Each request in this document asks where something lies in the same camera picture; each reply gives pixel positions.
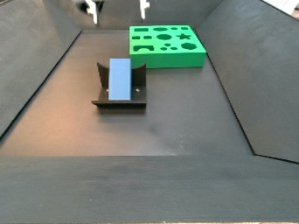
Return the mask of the silver green gripper finger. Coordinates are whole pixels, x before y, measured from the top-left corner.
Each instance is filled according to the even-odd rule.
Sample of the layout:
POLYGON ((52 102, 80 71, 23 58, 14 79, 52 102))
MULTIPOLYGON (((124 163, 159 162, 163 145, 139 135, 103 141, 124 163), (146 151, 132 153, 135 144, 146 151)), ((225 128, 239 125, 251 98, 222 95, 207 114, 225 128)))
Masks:
POLYGON ((146 18, 146 10, 150 8, 150 2, 147 0, 139 0, 141 16, 146 18))

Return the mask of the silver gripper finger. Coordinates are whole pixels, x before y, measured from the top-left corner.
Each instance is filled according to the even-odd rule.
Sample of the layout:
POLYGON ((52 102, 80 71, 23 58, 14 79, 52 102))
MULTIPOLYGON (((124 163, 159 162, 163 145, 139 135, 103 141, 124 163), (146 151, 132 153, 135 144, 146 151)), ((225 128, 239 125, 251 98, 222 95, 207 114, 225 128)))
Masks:
POLYGON ((84 1, 88 5, 87 13, 92 15, 94 24, 96 25, 99 23, 96 3, 92 0, 84 0, 84 1))

